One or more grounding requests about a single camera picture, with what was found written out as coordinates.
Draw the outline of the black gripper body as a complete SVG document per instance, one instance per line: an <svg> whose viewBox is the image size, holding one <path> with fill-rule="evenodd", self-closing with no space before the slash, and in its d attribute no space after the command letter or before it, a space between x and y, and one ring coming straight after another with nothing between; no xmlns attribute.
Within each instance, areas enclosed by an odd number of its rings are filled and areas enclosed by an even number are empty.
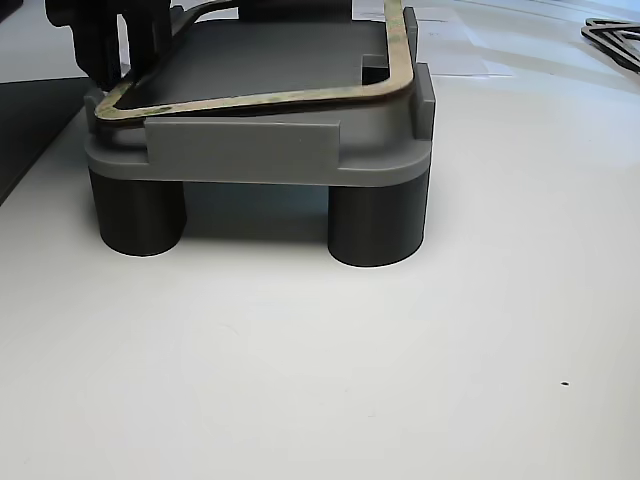
<svg viewBox="0 0 640 480"><path fill-rule="evenodd" d="M133 13L144 18L160 18L169 13L170 1L163 0L46 0L45 11L56 27L89 24Z"/></svg>

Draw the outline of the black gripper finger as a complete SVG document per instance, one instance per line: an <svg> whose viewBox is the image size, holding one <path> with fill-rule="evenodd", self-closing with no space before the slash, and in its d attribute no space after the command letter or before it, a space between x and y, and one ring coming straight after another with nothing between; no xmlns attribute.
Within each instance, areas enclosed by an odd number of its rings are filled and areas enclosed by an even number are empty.
<svg viewBox="0 0 640 480"><path fill-rule="evenodd" d="M112 17L81 19L74 25L74 50L78 67L103 91L121 78L117 20Z"/></svg>
<svg viewBox="0 0 640 480"><path fill-rule="evenodd" d="M171 46L169 5L134 5L126 11L131 69L145 74Z"/></svg>

